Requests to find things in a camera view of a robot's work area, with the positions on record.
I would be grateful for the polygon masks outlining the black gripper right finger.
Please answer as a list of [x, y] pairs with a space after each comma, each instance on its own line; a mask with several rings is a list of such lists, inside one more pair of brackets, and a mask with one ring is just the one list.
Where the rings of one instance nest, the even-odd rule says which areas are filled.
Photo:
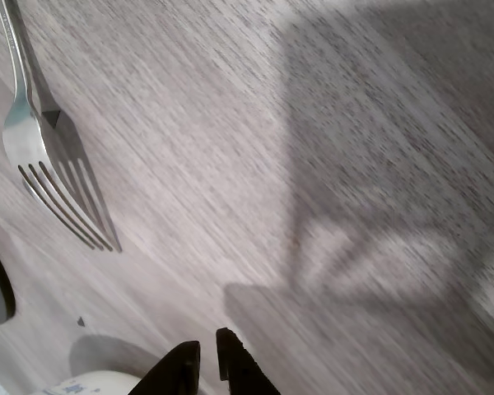
[[220, 380], [230, 395], [280, 394], [233, 331], [220, 328], [216, 338]]

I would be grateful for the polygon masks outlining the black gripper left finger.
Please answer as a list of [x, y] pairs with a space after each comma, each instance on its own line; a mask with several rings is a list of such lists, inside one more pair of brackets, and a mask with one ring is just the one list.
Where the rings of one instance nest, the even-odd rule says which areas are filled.
[[198, 341], [180, 343], [137, 383], [129, 395], [196, 395], [200, 350]]

